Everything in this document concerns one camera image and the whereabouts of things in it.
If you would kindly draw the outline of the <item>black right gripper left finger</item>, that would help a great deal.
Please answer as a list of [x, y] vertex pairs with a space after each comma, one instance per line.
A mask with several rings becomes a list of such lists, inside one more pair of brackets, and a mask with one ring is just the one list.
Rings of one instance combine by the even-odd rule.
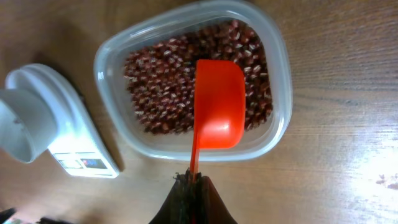
[[192, 222], [195, 184], [189, 170], [176, 173], [174, 184], [150, 224], [189, 224]]

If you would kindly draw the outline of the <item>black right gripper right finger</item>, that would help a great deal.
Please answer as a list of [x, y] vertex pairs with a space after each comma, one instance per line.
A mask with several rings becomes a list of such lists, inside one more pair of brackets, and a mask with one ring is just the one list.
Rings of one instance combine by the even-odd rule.
[[198, 189], [195, 223], [237, 224], [208, 176], [200, 179]]

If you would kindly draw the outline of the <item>orange plastic scoop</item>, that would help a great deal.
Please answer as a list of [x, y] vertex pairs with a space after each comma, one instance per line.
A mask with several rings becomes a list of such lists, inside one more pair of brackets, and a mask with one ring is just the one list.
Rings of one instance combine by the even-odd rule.
[[240, 67], [229, 60], [198, 60], [193, 109], [189, 171], [195, 179], [201, 150], [230, 149], [243, 137], [246, 89]]

